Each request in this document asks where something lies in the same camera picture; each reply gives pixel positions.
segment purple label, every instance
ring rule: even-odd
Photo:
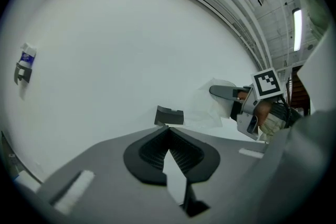
[[[32,65],[33,62],[34,62],[34,57],[29,55],[29,54],[26,54],[26,53],[22,52],[20,61],[29,62],[30,65]]]

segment fluorescent light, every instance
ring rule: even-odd
[[[294,51],[298,51],[301,47],[301,36],[302,36],[302,11],[300,9],[294,11],[294,27],[295,27]]]

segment bottle label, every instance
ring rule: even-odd
[[[20,61],[25,61],[30,63],[30,65],[32,65],[34,62],[34,57],[29,54],[26,54],[25,52],[22,52]]]

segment ceiling light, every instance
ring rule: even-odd
[[[302,11],[299,8],[293,10],[294,16],[294,51],[298,51],[301,47],[302,37]]]

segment black and white square marker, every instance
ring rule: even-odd
[[[274,68],[263,70],[251,76],[258,100],[283,94],[284,91]]]

